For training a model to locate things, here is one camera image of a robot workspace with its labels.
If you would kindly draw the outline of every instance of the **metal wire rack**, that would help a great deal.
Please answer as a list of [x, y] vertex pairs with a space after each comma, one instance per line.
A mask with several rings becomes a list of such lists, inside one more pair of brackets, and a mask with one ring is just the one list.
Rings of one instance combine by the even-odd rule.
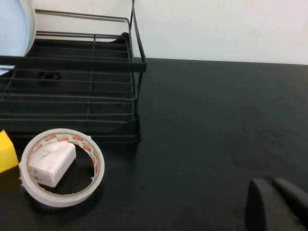
[[[102, 141], [138, 141], [137, 105], [146, 60], [134, 0], [130, 20], [45, 10], [36, 10], [36, 13], [117, 20], [128, 24], [128, 33], [38, 31], [26, 57], [0, 56], [0, 65], [15, 66], [0, 77], [0, 128], [11, 136], [24, 138], [47, 129], [65, 127]], [[133, 22], [140, 63], [134, 61]], [[113, 41], [98, 41], [102, 38]]]

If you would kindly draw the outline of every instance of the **clear tape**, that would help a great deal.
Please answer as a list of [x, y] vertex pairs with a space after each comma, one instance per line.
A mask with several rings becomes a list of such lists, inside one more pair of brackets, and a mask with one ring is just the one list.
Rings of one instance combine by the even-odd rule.
[[[79, 145], [88, 153], [93, 162], [94, 176], [92, 183], [80, 192], [66, 195], [49, 192], [40, 187], [29, 173], [28, 162], [31, 155], [48, 143], [61, 141]], [[86, 200], [99, 186], [103, 179], [105, 163], [100, 148], [89, 136], [75, 130], [57, 128], [37, 135], [28, 143], [23, 152], [19, 168], [22, 186], [34, 199], [52, 207], [70, 207]]]

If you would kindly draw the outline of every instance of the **yellow sponge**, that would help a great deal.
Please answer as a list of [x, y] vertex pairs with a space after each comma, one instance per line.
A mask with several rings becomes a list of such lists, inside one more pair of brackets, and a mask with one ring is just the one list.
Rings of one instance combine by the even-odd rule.
[[18, 165], [13, 143], [3, 130], [0, 132], [0, 173]]

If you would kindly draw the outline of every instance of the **plate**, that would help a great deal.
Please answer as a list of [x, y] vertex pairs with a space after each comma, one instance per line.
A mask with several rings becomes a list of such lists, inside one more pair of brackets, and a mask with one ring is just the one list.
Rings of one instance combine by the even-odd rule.
[[[36, 34], [35, 11], [31, 0], [0, 0], [0, 55], [25, 56]], [[14, 66], [0, 65], [13, 69]], [[0, 75], [8, 70], [0, 70]]]

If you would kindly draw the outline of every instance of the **white wall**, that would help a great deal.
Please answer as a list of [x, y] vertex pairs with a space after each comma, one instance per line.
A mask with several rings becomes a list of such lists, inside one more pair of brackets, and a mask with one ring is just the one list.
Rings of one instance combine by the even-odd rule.
[[[35, 7], [129, 17], [130, 0], [33, 0]], [[308, 0], [136, 0], [145, 53], [151, 58], [308, 64]], [[118, 24], [63, 23], [95, 33]], [[135, 56], [138, 56], [135, 43]]]

